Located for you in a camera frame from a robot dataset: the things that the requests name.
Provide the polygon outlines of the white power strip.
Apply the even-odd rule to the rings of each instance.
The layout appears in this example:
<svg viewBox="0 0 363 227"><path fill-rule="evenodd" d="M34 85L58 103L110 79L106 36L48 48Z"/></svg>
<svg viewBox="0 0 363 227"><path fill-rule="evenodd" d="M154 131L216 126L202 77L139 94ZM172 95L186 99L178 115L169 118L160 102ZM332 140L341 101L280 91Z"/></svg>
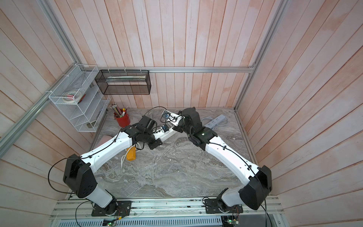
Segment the white power strip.
<svg viewBox="0 0 363 227"><path fill-rule="evenodd" d="M169 128L167 131L161 130L159 132L154 133L154 137L156 140L160 139L162 142L166 141L173 135L175 135L177 131L173 130L172 128Z"/></svg>

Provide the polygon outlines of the yellow power strip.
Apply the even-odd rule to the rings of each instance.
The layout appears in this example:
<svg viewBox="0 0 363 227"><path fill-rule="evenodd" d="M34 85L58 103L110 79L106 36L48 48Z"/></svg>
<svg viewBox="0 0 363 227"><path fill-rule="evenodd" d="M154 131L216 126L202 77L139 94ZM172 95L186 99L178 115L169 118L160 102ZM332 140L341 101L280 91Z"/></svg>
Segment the yellow power strip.
<svg viewBox="0 0 363 227"><path fill-rule="evenodd" d="M136 159L136 147L132 146L128 148L125 157L128 161L134 161Z"/></svg>

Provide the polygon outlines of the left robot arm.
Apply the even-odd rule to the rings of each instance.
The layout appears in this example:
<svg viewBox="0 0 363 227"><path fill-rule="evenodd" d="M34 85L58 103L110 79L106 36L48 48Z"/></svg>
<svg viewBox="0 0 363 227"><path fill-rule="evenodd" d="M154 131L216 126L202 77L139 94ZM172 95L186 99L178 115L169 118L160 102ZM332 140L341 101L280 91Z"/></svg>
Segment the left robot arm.
<svg viewBox="0 0 363 227"><path fill-rule="evenodd" d="M106 162L121 151L136 145L160 145L162 141L156 139L153 128L156 121L147 116L133 125L128 125L109 141L100 147L81 156L71 155L67 158L64 171L64 183L79 197L92 201L98 207L105 209L111 215L116 210L116 202L107 190L98 185L94 173Z"/></svg>

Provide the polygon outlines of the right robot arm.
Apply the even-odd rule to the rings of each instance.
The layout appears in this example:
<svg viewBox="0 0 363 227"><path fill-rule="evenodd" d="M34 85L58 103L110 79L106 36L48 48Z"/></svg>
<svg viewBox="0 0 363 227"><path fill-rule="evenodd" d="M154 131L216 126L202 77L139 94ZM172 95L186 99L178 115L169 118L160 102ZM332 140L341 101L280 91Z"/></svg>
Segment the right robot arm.
<svg viewBox="0 0 363 227"><path fill-rule="evenodd" d="M197 147L216 157L240 180L240 186L227 188L217 197L219 209L227 209L240 204L258 210L272 191L272 174L267 166L258 166L228 146L212 129L202 125L196 109L187 108L171 113L171 123L178 132L185 132Z"/></svg>

